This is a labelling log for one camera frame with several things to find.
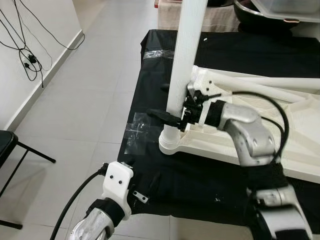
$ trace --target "baseboard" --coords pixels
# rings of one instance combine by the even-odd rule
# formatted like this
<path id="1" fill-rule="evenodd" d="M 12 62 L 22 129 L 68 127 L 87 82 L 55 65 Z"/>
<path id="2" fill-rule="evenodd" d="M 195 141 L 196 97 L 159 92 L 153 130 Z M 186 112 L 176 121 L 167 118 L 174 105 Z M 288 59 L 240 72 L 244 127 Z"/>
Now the baseboard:
<path id="1" fill-rule="evenodd" d="M 79 31 L 78 34 L 74 37 L 73 41 L 69 44 L 68 48 L 74 48 L 77 46 L 77 44 L 80 42 L 80 40 L 83 38 L 84 33 L 83 31 Z M 7 124 L 7 126 L 4 129 L 7 129 L 9 131 L 15 131 L 21 121 L 25 118 L 33 104 L 36 102 L 36 100 L 39 98 L 41 93 L 44 91 L 44 89 L 47 87 L 47 85 L 50 83 L 54 75 L 57 73 L 59 68 L 62 66 L 62 64 L 67 60 L 68 56 L 71 54 L 72 50 L 65 49 L 65 51 L 60 55 L 59 59 L 55 62 L 55 64 L 52 66 L 51 70 L 47 73 L 45 78 L 43 79 L 43 85 L 44 88 L 41 87 L 41 84 L 34 90 L 34 92 L 30 95 L 29 99 L 25 101 L 24 104 L 18 109 L 15 116 L 12 117 L 11 121 Z"/>

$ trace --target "chair leg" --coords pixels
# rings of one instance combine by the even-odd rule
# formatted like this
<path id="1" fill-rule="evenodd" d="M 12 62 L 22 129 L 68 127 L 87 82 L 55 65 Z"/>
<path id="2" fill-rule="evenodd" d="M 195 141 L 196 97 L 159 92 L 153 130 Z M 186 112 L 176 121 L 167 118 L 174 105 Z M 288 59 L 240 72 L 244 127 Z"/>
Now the chair leg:
<path id="1" fill-rule="evenodd" d="M 25 153 L 23 154 L 22 158 L 20 159 L 19 163 L 17 164 L 17 166 L 15 167 L 15 169 L 13 170 L 12 174 L 10 175 L 8 181 L 6 181 L 4 187 L 2 188 L 1 192 L 0 192 L 0 198 L 2 196 L 2 194 L 4 194 L 6 188 L 8 187 L 11 179 L 13 178 L 13 176 L 15 175 L 16 171 L 18 170 L 19 166 L 21 165 L 22 161 L 25 159 L 27 153 L 29 152 L 29 150 L 25 151 Z"/>
<path id="2" fill-rule="evenodd" d="M 6 226 L 6 227 L 9 227 L 9 228 L 14 228 L 14 229 L 22 229 L 22 225 L 21 224 L 12 223 L 12 222 L 8 222 L 8 221 L 0 220 L 0 225 Z"/>
<path id="3" fill-rule="evenodd" d="M 22 148 L 24 148 L 24 149 L 29 150 L 30 152 L 32 152 L 32 153 L 34 153 L 34 154 L 39 155 L 40 157 L 43 157 L 44 159 L 49 160 L 49 161 L 52 162 L 52 163 L 55 163 L 55 162 L 56 162 L 56 160 L 54 160 L 53 158 L 51 158 L 51 157 L 49 157 L 49 156 L 47 156 L 47 155 L 44 155 L 43 153 L 41 153 L 41 152 L 39 152 L 39 151 L 37 151 L 37 150 L 34 150 L 33 148 L 31 148 L 31 147 L 23 144 L 22 142 L 19 142 L 19 141 L 18 141 L 17 145 L 20 146 L 20 147 L 22 147 Z"/>

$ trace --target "clear tape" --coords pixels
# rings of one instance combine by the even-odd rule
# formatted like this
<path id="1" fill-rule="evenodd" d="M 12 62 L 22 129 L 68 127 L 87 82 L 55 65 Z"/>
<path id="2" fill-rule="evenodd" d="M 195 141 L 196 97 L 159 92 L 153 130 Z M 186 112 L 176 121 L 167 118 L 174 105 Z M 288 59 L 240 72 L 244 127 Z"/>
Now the clear tape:
<path id="1" fill-rule="evenodd" d="M 146 113 L 136 112 L 132 123 L 127 123 L 124 139 L 128 139 L 124 154 L 144 155 L 147 143 L 158 143 L 162 127 L 150 126 L 151 118 Z"/>
<path id="2" fill-rule="evenodd" d="M 155 50 L 155 51 L 146 51 L 143 55 L 143 59 L 153 59 L 153 58 L 166 58 L 173 59 L 175 55 L 174 51 L 171 50 Z"/>

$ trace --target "plastic container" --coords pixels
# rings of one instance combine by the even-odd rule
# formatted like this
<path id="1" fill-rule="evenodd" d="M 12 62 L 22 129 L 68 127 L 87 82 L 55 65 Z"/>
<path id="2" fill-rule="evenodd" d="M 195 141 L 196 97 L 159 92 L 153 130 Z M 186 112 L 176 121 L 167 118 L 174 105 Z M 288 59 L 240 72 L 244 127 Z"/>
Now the plastic container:
<path id="1" fill-rule="evenodd" d="M 320 0 L 251 0 L 263 16 L 320 23 Z"/>

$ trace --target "black tablecloth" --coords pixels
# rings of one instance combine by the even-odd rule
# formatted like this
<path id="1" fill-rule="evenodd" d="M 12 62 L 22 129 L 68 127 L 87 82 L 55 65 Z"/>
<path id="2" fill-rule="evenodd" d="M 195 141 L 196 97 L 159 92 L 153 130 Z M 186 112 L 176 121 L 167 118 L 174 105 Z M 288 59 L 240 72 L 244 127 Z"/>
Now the black tablecloth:
<path id="1" fill-rule="evenodd" d="M 141 70 L 118 161 L 134 160 L 136 189 L 150 197 L 133 204 L 132 213 L 172 215 L 244 225 L 246 179 L 238 165 L 178 152 L 160 152 L 163 125 L 144 114 L 165 110 L 177 32 L 151 30 L 141 43 Z M 161 57 L 144 53 L 166 50 Z M 320 46 L 314 38 L 272 38 L 240 32 L 201 34 L 195 64 L 199 67 L 267 77 L 320 77 Z M 320 233 L 320 185 L 289 178 L 314 233 Z"/>

